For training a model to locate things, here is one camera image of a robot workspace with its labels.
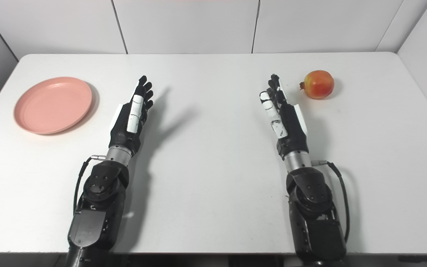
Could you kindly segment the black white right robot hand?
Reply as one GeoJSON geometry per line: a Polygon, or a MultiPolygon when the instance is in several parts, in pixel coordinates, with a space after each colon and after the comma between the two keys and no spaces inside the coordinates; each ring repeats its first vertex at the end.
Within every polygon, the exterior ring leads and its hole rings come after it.
{"type": "Polygon", "coordinates": [[[281,159],[286,159],[292,152],[309,153],[307,128],[300,107],[288,102],[277,74],[271,75],[268,88],[259,94],[259,98],[278,139],[277,151],[281,159]]]}

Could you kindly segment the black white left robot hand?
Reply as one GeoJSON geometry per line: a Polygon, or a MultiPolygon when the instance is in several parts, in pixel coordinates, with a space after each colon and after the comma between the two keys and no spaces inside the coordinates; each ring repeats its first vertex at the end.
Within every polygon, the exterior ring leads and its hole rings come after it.
{"type": "Polygon", "coordinates": [[[152,83],[144,75],[130,100],[121,105],[117,118],[110,131],[109,147],[126,148],[134,156],[141,147],[140,135],[148,117],[148,111],[153,106],[152,83]]]}

